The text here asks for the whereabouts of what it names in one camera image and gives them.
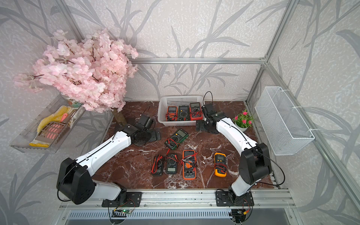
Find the large red multimeter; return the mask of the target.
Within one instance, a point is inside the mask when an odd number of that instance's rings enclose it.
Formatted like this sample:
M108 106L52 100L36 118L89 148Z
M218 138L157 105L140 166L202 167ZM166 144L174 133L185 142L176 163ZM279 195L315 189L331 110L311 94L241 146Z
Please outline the large red multimeter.
M197 121L203 119L203 113L201 110L201 104L199 102L190 103L190 120Z

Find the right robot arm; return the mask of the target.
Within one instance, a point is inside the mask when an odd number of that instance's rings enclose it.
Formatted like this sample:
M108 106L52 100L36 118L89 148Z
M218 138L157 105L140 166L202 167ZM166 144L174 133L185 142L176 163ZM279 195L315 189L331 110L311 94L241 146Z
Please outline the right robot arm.
M228 189L228 199L233 206L240 206L247 200L251 201L251 188L272 173L269 148L265 143L257 143L235 126L233 121L223 112L217 112L212 103L201 107L204 120L196 122L198 131L222 134L235 147L240 155L239 177Z

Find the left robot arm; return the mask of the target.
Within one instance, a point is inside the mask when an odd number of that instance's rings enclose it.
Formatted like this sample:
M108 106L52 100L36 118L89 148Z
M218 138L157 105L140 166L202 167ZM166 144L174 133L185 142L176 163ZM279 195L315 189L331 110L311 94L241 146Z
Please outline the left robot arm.
M120 184L95 181L92 176L108 160L130 145L143 146L160 140L160 134L152 125L153 118L141 115L134 124L126 124L115 131L104 143L79 156L62 161L56 184L57 194L63 194L68 202L76 205L89 199L103 199L107 207L125 205L130 201L127 190Z

